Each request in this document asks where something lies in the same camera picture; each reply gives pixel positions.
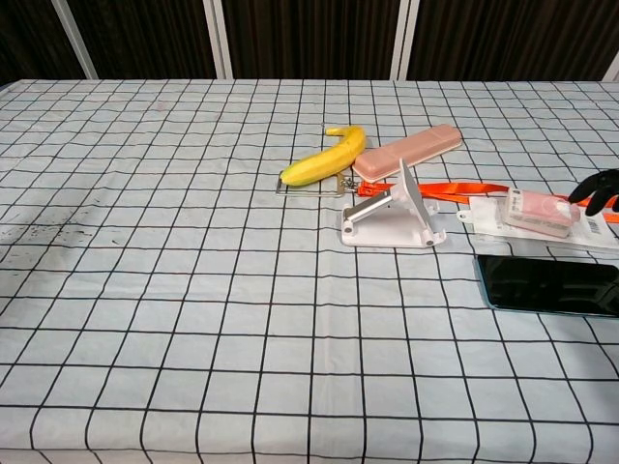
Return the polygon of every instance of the pink pencil case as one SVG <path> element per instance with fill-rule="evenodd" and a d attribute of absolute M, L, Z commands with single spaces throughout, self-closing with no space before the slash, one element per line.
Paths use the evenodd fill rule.
<path fill-rule="evenodd" d="M 383 147 L 364 151 L 352 168 L 364 180 L 376 182 L 399 171 L 399 159 L 408 166 L 419 164 L 462 143 L 460 131 L 447 124 L 423 130 Z"/>

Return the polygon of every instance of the pink packaged item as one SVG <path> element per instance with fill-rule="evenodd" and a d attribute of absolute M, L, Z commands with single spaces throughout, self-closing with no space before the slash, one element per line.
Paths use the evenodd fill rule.
<path fill-rule="evenodd" d="M 503 221 L 523 229 L 565 238 L 580 220 L 577 205 L 553 195 L 510 188 L 503 208 Z"/>

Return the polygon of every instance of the metal stand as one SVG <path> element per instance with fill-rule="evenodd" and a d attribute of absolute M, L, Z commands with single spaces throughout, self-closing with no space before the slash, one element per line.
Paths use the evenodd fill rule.
<path fill-rule="evenodd" d="M 408 167 L 399 161 L 399 180 L 363 203 L 341 212 L 341 240 L 351 247 L 433 247 L 443 243 L 445 230 L 434 233 L 430 215 L 438 203 L 426 208 Z"/>

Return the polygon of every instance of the pink plastic case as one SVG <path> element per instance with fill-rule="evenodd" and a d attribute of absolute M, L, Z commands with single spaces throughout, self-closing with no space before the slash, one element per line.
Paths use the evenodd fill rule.
<path fill-rule="evenodd" d="M 565 238 L 580 220 L 577 205 L 553 195 L 510 188 L 505 198 L 503 220 L 515 227 Z"/>
<path fill-rule="evenodd" d="M 399 171 L 399 159 L 408 166 L 441 155 L 462 143 L 460 131 L 447 124 L 423 130 L 383 147 L 364 151 L 352 168 L 364 180 L 376 182 Z"/>

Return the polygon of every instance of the banana stem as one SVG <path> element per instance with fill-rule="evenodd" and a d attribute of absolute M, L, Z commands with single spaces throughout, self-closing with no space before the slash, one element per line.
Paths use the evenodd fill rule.
<path fill-rule="evenodd" d="M 346 135 L 350 128 L 327 128 L 325 133 L 327 135 Z"/>

